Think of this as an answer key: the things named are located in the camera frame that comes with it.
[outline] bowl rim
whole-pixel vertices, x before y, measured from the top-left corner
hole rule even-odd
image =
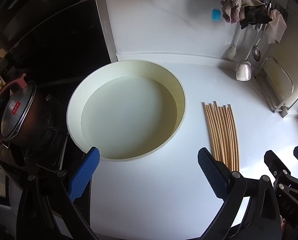
[[[173,133],[170,135],[170,137],[164,142],[162,143],[161,145],[159,145],[158,147],[154,148],[153,150],[147,152],[147,153],[144,153],[144,154],[141,154],[139,156],[135,156],[135,157],[131,157],[131,158],[125,158],[125,159],[109,159],[109,158],[106,158],[106,157],[103,157],[102,155],[100,155],[100,159],[103,160],[103,161],[108,161],[108,162],[128,162],[128,161],[133,161],[133,160],[138,160],[140,158],[143,158],[145,156],[148,156],[148,155],[151,155],[152,153],[160,150],[162,147],[164,147],[174,136],[175,134],[178,132],[178,130],[180,129],[180,127],[182,126],[182,123],[183,123],[183,120],[184,120],[184,117],[186,115],[186,112],[187,112],[187,97],[186,97],[186,93],[185,93],[185,90],[183,88],[183,85],[182,83],[180,82],[180,80],[177,78],[177,76],[175,74],[173,74],[170,70],[168,70],[167,68],[165,68],[164,66],[161,66],[160,64],[158,63],[155,63],[155,62],[152,62],[152,61],[149,61],[149,60],[139,60],[139,59],[127,59],[127,60],[121,60],[121,61],[117,61],[117,62],[126,62],[126,61],[138,61],[138,62],[149,62],[149,63],[153,63],[155,65],[158,65],[164,69],[166,69],[167,71],[169,71],[176,79],[177,81],[179,82],[181,88],[182,88],[182,92],[183,92],[183,96],[184,96],[184,110],[183,110],[183,115],[182,115],[182,118],[181,118],[181,121],[179,122],[179,125],[178,127],[173,131]],[[102,66],[98,69],[96,69],[95,71],[101,69],[101,68],[104,68],[106,66],[109,66],[111,64],[114,64],[114,63],[117,63],[117,62],[113,62],[113,63],[109,63],[105,66]],[[81,83],[76,87],[76,89],[74,90],[74,92],[72,93],[71,95],[71,98],[69,100],[69,103],[68,103],[68,107],[67,107],[67,111],[66,111],[66,122],[67,122],[67,127],[68,127],[68,132],[69,132],[69,135],[71,137],[71,139],[73,140],[73,142],[75,143],[75,145],[77,147],[79,147],[80,150],[82,150],[83,152],[85,152],[83,149],[81,149],[81,147],[79,146],[79,144],[76,142],[76,140],[73,138],[71,132],[70,132],[70,129],[69,129],[69,125],[68,125],[68,110],[69,110],[69,106],[70,106],[70,103],[71,103],[71,100],[73,98],[73,95],[75,94],[76,90],[82,85],[83,81],[88,77],[86,76],[82,81]]]

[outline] backsplash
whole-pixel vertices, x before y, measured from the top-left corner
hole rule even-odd
[[[174,53],[228,59],[236,24],[221,16],[212,21],[220,0],[106,0],[118,57],[137,53]],[[242,60],[255,37],[252,26],[241,33],[236,61]],[[264,55],[266,35],[259,43]],[[253,67],[259,64],[249,57]]]

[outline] cloth rag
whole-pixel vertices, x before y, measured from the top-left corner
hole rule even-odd
[[[263,2],[260,0],[241,0],[241,9],[239,12],[239,19],[240,21],[245,18],[245,8],[247,6],[258,6],[262,5]]]
[[[272,18],[272,22],[269,22],[266,29],[269,44],[275,43],[276,41],[280,42],[282,35],[287,28],[281,13],[277,9],[271,10],[270,17]]]
[[[272,21],[264,4],[258,6],[247,6],[244,12],[245,18],[240,21],[241,29],[249,24],[267,24]]]
[[[245,7],[263,4],[260,0],[220,0],[223,17],[228,23],[236,23],[245,18]]]
[[[241,0],[220,0],[222,4],[222,16],[227,23],[236,23],[239,19]]]

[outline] white wall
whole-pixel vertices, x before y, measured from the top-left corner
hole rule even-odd
[[[271,44],[264,58],[274,56],[292,79],[294,91],[285,103],[287,107],[290,107],[298,98],[298,5],[294,0],[289,0],[288,12],[287,29],[281,42]],[[265,70],[281,98],[284,98],[289,93],[291,86],[282,71],[272,62],[266,64]],[[298,113],[298,101],[291,110]]]
[[[220,0],[106,0],[117,54],[175,53],[227,58],[236,25],[211,20]],[[237,60],[254,39],[251,26],[243,30]],[[268,48],[260,42],[261,52]],[[251,60],[252,66],[258,64]]]

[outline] white towel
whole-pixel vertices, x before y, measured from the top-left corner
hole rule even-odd
[[[271,10],[270,18],[272,22],[268,23],[266,34],[268,35],[268,43],[276,43],[281,41],[282,35],[287,28],[281,13],[277,9]]]

